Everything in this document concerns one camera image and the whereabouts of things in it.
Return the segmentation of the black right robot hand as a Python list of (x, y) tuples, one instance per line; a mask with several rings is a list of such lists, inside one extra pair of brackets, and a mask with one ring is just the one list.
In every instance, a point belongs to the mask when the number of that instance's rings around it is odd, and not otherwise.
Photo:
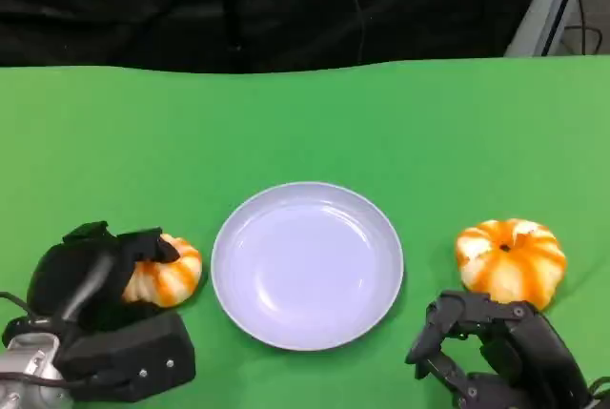
[[(442, 350), (447, 338), (476, 336), (489, 373), (466, 373)], [(406, 363), (418, 379), (434, 376), (456, 408), (588, 408), (592, 391), (564, 341), (528, 301), (443, 291), (426, 309)]]

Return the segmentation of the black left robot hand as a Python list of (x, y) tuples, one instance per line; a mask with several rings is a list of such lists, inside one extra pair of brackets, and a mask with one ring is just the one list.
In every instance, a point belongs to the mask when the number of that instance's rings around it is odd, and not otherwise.
[(113, 235), (104, 220), (84, 223), (41, 257), (27, 303), (37, 315), (74, 321), (86, 332), (117, 330), (161, 312), (151, 300), (123, 298), (136, 265), (178, 257), (159, 227)]

